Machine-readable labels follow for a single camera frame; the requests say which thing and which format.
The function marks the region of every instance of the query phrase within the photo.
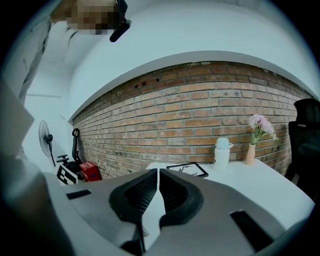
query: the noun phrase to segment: flower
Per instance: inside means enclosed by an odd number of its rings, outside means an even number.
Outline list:
[[[249,118],[249,125],[253,128],[251,144],[256,145],[258,140],[264,135],[269,134],[274,140],[277,139],[272,124],[261,114],[254,114]]]

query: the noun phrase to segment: desk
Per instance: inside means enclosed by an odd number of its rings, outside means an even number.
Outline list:
[[[153,162],[147,169],[165,169],[172,165]],[[213,164],[200,166],[209,174],[205,179],[236,189],[272,214],[286,230],[306,219],[315,206],[300,188],[257,159],[252,166],[231,162],[223,172],[215,171]]]

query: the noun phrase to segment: mesh backrest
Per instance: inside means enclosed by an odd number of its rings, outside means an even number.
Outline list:
[[[293,165],[320,159],[320,122],[289,122],[289,136]]]
[[[314,98],[298,100],[294,103],[297,111],[297,122],[320,123],[320,102]]]

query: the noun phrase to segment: water bottle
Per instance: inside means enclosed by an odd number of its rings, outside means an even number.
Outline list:
[[[213,169],[218,172],[223,172],[229,163],[230,148],[234,145],[229,143],[228,138],[220,137],[217,139],[214,149],[214,164]]]

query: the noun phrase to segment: picture frame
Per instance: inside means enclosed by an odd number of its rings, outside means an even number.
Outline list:
[[[170,165],[166,167],[169,170],[177,171],[177,172],[182,172],[184,174],[189,174],[201,178],[208,177],[209,174],[201,168],[199,164],[196,162],[188,162],[188,163],[183,163],[183,164],[177,164],[177,165]]]

